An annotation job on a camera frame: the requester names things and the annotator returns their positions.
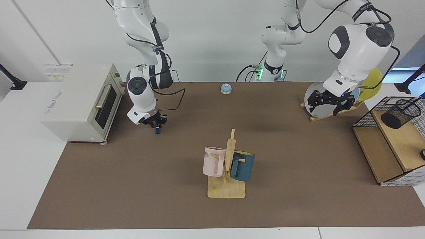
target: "oven door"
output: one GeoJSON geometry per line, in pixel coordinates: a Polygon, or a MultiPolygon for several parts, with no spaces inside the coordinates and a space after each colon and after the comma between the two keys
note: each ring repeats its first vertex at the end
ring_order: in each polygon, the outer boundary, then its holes
{"type": "Polygon", "coordinates": [[[106,139],[108,135],[121,97],[122,95],[118,86],[113,80],[112,75],[109,74],[100,93],[100,97],[94,106],[95,114],[91,122],[92,126],[103,137],[102,139],[106,139]]]}

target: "blue mug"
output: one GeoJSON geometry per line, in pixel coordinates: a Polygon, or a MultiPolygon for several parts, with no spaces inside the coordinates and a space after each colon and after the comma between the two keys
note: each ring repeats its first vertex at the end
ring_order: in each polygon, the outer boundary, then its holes
{"type": "Polygon", "coordinates": [[[254,167],[254,158],[255,155],[252,153],[235,151],[230,177],[238,181],[249,181],[254,167]]]}

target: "electrical socket panel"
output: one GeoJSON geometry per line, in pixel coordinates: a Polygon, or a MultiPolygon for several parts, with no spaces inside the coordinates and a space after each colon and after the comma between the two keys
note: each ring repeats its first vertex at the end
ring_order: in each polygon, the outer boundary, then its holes
{"type": "Polygon", "coordinates": [[[44,65],[44,74],[48,80],[64,80],[72,68],[72,64],[44,65]]]}

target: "label on oven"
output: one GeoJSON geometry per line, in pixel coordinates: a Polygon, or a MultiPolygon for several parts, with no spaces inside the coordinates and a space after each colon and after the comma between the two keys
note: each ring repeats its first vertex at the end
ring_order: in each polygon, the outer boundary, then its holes
{"type": "Polygon", "coordinates": [[[108,70],[109,70],[109,66],[110,66],[110,64],[105,64],[105,65],[103,66],[102,71],[108,71],[108,70]]]}
{"type": "Polygon", "coordinates": [[[56,95],[53,97],[53,99],[50,101],[49,106],[47,106],[46,111],[44,112],[44,115],[48,115],[51,113],[52,109],[55,107],[57,101],[59,100],[60,96],[63,94],[63,89],[58,90],[56,95]]]}

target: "brown tabletop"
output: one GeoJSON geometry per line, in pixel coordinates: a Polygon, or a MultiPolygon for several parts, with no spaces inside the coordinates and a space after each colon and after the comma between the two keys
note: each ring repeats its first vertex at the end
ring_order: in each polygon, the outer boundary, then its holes
{"type": "MultiPolygon", "coordinates": [[[[367,112],[309,121],[299,107],[311,83],[175,83],[186,88],[160,135],[126,116],[108,144],[68,143],[28,229],[425,226],[413,188],[380,187],[351,126],[367,112]],[[209,199],[204,147],[255,154],[245,199],[209,199]]],[[[174,108],[180,95],[158,97],[174,108]]]]}

